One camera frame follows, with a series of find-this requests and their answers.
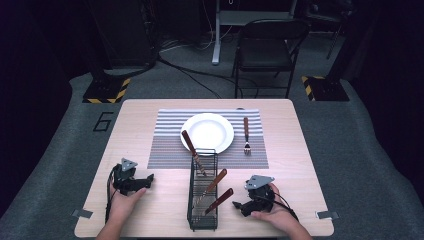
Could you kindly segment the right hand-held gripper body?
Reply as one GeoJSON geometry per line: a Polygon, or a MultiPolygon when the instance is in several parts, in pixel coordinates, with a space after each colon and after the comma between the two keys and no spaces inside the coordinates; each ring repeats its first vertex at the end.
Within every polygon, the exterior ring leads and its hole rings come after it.
{"type": "Polygon", "coordinates": [[[273,177],[252,175],[245,184],[250,201],[243,204],[244,209],[249,209],[251,213],[253,211],[269,212],[274,202],[274,192],[270,188],[269,183],[273,181],[273,177]]]}

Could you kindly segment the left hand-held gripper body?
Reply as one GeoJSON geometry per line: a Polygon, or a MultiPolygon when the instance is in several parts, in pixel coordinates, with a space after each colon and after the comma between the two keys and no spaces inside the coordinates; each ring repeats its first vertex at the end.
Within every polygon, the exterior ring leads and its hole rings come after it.
{"type": "Polygon", "coordinates": [[[123,195],[136,192],[138,186],[143,186],[141,179],[134,178],[136,166],[136,162],[122,158],[121,162],[113,168],[113,186],[123,195]]]}

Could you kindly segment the person's left hand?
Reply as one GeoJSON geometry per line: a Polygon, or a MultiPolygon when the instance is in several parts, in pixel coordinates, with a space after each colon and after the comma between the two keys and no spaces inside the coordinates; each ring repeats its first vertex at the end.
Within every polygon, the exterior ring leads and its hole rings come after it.
{"type": "Polygon", "coordinates": [[[146,193],[147,189],[141,188],[129,196],[121,194],[113,186],[110,186],[110,191],[112,196],[108,221],[112,223],[124,223],[133,212],[137,202],[146,193]]]}

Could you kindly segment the person's right hand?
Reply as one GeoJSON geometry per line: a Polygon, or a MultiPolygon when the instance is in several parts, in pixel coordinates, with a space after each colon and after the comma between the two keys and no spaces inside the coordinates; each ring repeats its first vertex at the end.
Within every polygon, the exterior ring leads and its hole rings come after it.
{"type": "Polygon", "coordinates": [[[251,216],[255,219],[268,222],[275,228],[282,230],[282,225],[285,221],[294,221],[296,219],[287,209],[287,205],[281,200],[279,189],[273,183],[269,183],[269,186],[274,192],[273,208],[269,212],[253,211],[251,216]]]}

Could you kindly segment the striped grey placemat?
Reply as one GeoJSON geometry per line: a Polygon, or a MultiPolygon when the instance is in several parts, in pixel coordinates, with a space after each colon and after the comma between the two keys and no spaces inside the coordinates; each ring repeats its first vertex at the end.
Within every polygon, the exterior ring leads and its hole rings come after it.
{"type": "Polygon", "coordinates": [[[191,152],[181,135],[183,124],[192,116],[215,113],[233,126],[234,140],[217,154],[218,166],[229,169],[267,169],[268,157],[260,111],[257,109],[161,109],[158,111],[147,167],[149,169],[188,169],[191,152]],[[244,154],[244,117],[249,119],[251,154],[244,154]]]}

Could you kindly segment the grey tape piece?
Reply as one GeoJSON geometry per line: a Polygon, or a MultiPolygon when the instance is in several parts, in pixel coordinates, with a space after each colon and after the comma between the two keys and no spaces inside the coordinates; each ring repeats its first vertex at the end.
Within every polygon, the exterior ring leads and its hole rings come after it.
{"type": "Polygon", "coordinates": [[[318,219],[335,220],[339,218],[339,214],[335,211],[320,211],[320,212],[316,212],[316,217],[318,219]]]}
{"type": "Polygon", "coordinates": [[[92,212],[85,209],[74,209],[71,213],[73,217],[76,218],[87,218],[90,219],[92,216],[92,212]]]}

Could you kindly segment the white round plate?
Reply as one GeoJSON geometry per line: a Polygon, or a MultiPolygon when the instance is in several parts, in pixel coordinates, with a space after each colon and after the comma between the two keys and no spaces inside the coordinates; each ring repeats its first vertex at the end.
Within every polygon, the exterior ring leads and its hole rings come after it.
{"type": "Polygon", "coordinates": [[[196,150],[211,150],[217,154],[230,147],[234,140],[232,124],[215,113],[201,113],[190,117],[182,126],[196,150]]]}

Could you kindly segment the black yellow striped stand base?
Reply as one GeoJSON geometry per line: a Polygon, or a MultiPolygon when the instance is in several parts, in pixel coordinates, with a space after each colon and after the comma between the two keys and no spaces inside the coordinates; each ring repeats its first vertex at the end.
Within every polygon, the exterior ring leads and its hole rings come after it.
{"type": "Polygon", "coordinates": [[[127,90],[130,78],[112,79],[106,83],[93,81],[83,95],[84,103],[119,103],[127,90]]]}
{"type": "Polygon", "coordinates": [[[310,101],[349,101],[340,82],[331,82],[322,76],[302,76],[301,80],[310,101]]]}

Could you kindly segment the black folding chair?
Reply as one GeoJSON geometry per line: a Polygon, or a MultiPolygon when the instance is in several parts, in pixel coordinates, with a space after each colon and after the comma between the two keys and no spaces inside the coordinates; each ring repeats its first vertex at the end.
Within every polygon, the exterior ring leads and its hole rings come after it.
{"type": "Polygon", "coordinates": [[[234,97],[242,89],[284,89],[289,96],[301,44],[310,32],[310,24],[301,19],[260,19],[243,26],[237,41],[231,76],[235,79],[234,97]],[[287,84],[253,86],[240,85],[240,73],[289,74],[287,84]]]}

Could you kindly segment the dark equipment cabinet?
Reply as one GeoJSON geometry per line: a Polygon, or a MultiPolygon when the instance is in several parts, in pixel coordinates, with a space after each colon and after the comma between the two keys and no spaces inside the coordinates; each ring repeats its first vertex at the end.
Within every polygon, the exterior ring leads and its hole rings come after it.
{"type": "Polygon", "coordinates": [[[141,0],[88,0],[88,5],[112,67],[155,64],[141,0]]]}

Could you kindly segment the wooden-handled cutlery piece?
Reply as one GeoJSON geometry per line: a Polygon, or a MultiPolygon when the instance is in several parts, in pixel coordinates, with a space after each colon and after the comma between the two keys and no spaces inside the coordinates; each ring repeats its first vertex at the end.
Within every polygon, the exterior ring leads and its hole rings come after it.
{"type": "Polygon", "coordinates": [[[209,186],[206,188],[205,191],[203,191],[203,193],[197,198],[197,200],[195,201],[192,209],[194,209],[200,202],[201,200],[209,193],[211,192],[217,185],[218,183],[227,175],[227,169],[222,169],[221,172],[213,179],[213,181],[209,184],[209,186]]]}
{"type": "Polygon", "coordinates": [[[220,197],[218,197],[209,207],[203,212],[203,215],[209,214],[212,210],[216,209],[220,204],[226,201],[229,197],[234,194],[232,188],[227,189],[220,197]]]}

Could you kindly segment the wooden-handled table knife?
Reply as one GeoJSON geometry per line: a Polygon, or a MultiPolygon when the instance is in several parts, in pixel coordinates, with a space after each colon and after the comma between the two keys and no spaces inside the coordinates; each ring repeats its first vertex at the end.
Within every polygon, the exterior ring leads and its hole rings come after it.
{"type": "Polygon", "coordinates": [[[203,165],[202,165],[202,163],[201,163],[201,161],[199,159],[198,153],[197,153],[196,149],[194,148],[194,145],[193,145],[193,143],[192,143],[192,141],[190,139],[190,136],[189,136],[188,132],[186,130],[183,130],[181,132],[181,135],[184,138],[184,140],[185,140],[185,142],[186,142],[189,150],[191,151],[192,158],[194,159],[194,161],[198,165],[198,168],[199,168],[201,174],[203,176],[207,176],[207,174],[205,172],[205,168],[203,167],[203,165]]]}

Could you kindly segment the wooden-handled fork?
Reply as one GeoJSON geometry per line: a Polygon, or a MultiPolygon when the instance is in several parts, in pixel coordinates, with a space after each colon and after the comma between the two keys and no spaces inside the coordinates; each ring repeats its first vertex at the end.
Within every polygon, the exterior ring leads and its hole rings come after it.
{"type": "Polygon", "coordinates": [[[248,119],[248,117],[244,117],[243,123],[244,123],[244,136],[245,136],[244,154],[250,155],[251,154],[251,147],[250,147],[250,143],[249,143],[249,119],[248,119]]]}

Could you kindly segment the white desk frame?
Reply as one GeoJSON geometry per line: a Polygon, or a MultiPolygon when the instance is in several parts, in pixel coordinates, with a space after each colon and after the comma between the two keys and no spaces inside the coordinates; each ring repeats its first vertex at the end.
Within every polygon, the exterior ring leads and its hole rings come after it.
{"type": "Polygon", "coordinates": [[[244,11],[244,10],[222,10],[220,0],[215,4],[215,34],[212,64],[220,63],[221,30],[222,26],[243,26],[251,21],[259,19],[290,19],[294,17],[298,0],[290,0],[290,9],[280,11],[244,11]]]}

